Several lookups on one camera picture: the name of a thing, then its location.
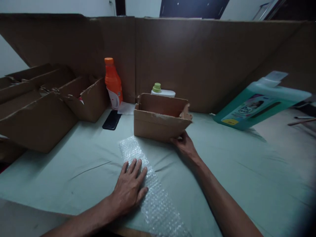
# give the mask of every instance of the bottle label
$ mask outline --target bottle label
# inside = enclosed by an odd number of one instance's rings
[[[274,98],[265,95],[254,94],[247,101],[222,118],[221,121],[234,126],[240,121],[249,118],[254,113],[263,109],[274,100]]]
[[[110,100],[111,100],[111,104],[112,104],[112,109],[117,110],[119,108],[119,97],[117,96],[117,94],[110,91],[109,89],[107,89],[107,90],[109,92],[109,96],[110,96]]]

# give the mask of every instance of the orange plastic bottle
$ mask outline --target orange plastic bottle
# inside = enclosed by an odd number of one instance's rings
[[[105,58],[105,84],[108,89],[112,109],[117,110],[123,101],[122,83],[116,72],[113,58]]]

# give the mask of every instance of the green bottle cap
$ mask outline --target green bottle cap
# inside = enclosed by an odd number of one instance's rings
[[[159,93],[161,91],[161,85],[160,83],[155,83],[155,85],[152,87],[152,90],[156,93]]]

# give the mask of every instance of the yellow label sticker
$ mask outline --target yellow label sticker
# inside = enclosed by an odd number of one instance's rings
[[[236,124],[239,123],[237,120],[235,120],[235,119],[233,119],[233,118],[225,119],[225,120],[223,120],[222,122],[227,123],[227,124],[229,124],[229,125],[236,125]]]

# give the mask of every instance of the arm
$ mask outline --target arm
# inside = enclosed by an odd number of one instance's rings
[[[191,169],[200,183],[206,200],[222,230],[223,236],[262,236],[247,214],[222,187],[209,168],[199,157],[188,134],[184,132],[181,137],[182,140],[171,139],[171,141],[189,160]]]
[[[137,160],[134,159],[127,170],[128,162],[124,163],[118,182],[110,196],[63,225],[47,232],[43,237],[90,236],[136,207],[148,191],[147,187],[139,190],[146,176],[147,167],[137,177],[142,161],[136,162]]]

